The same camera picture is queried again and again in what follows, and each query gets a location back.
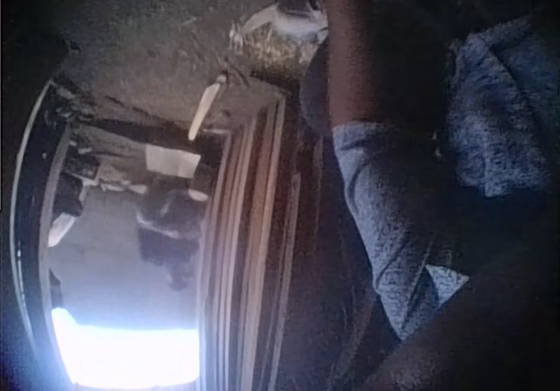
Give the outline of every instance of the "bright light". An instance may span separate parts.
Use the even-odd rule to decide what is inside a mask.
[[[91,388],[152,388],[199,377],[198,330],[117,330],[79,325],[52,310],[54,332],[70,381]]]

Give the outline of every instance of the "clothing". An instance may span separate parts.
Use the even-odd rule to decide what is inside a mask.
[[[437,142],[372,122],[333,131],[374,288],[401,339],[466,282],[456,267],[459,254],[489,258],[517,241],[514,225],[504,223],[489,246],[485,228],[512,213],[494,199],[536,203],[532,212],[514,215],[515,226],[529,231],[535,215],[556,205],[550,196],[558,182],[560,59],[548,45],[560,37],[540,33],[534,17],[525,17],[453,47],[448,115]],[[474,209],[463,212],[461,202]]]

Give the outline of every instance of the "bare skin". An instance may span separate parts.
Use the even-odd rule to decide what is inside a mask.
[[[442,106],[444,43],[404,0],[325,0],[332,127],[385,122],[431,133]]]

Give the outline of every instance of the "blue-gray garment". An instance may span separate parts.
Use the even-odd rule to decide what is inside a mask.
[[[452,48],[439,142],[379,123],[333,131],[374,288],[401,339],[468,279],[453,264],[458,188],[488,198],[556,189],[560,61],[550,42],[560,38],[542,39],[531,25],[517,19]]]

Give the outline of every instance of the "ground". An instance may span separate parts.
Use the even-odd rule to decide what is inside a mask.
[[[205,87],[224,68],[280,66],[295,75],[311,57],[267,33],[244,52],[229,48],[232,23],[274,0],[41,0],[45,20],[71,43],[62,72],[96,99],[107,96],[189,122]]]

